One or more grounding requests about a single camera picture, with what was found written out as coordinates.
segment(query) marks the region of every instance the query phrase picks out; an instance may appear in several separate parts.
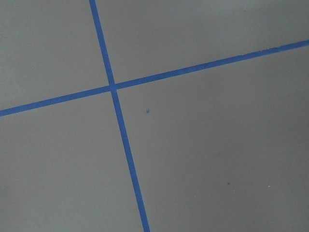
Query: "floor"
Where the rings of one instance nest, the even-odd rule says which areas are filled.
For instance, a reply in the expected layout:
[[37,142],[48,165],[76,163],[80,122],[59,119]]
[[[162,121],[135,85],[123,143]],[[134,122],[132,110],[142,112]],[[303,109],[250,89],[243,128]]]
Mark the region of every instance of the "floor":
[[308,12],[1,0],[0,231],[309,231]]

